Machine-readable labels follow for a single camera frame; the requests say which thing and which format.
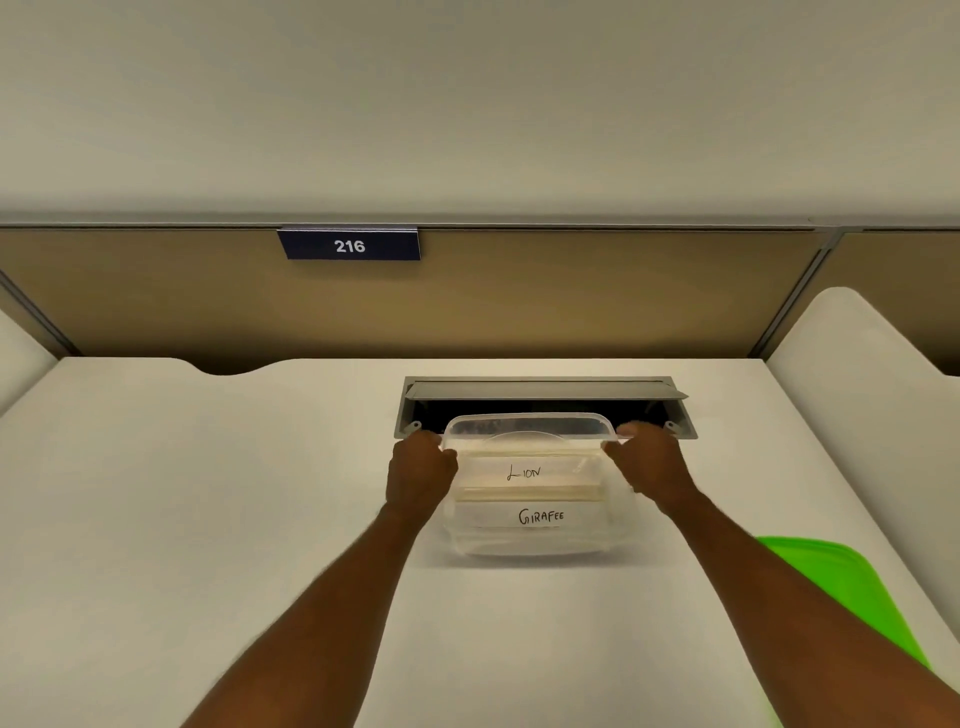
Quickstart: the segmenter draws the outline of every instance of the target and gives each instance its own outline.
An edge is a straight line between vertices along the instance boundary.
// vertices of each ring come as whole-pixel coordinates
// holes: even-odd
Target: green lid
[[[757,540],[881,635],[930,667],[880,577],[859,553],[829,541],[778,536]]]

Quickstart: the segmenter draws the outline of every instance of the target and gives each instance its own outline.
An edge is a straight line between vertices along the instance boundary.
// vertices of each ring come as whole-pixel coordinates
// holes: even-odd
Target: desk surface
[[[757,535],[864,554],[960,687],[960,644],[760,361],[292,360],[216,377],[86,358],[0,418],[9,723],[178,724],[375,513],[408,375],[674,377],[700,486]],[[465,568],[420,539],[358,725],[773,725],[683,539],[638,505],[637,543],[607,560]]]

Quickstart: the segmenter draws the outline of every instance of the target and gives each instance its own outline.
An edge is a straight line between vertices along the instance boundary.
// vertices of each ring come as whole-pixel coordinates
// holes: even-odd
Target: clear plastic box
[[[605,551],[636,521],[634,493],[600,449],[610,422],[589,413],[468,415],[444,448],[460,470],[443,522],[465,554],[535,556]]]

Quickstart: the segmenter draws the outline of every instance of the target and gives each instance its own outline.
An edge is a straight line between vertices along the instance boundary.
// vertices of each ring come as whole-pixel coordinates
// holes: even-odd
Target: hand
[[[394,445],[384,510],[417,528],[437,509],[457,474],[457,451],[440,452],[440,442],[440,435],[420,430]]]
[[[634,491],[654,501],[661,511],[699,493],[686,468],[680,443],[669,432],[647,423],[626,423],[616,429],[627,442],[606,442],[604,452]]]

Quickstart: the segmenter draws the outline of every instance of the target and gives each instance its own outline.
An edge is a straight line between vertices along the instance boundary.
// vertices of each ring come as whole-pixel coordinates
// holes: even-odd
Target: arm
[[[353,725],[396,583],[450,487],[457,453],[416,432],[394,447],[387,502],[371,526],[236,661],[183,728]]]
[[[618,431],[605,452],[684,534],[785,728],[960,726],[960,695],[727,518],[673,437]]]

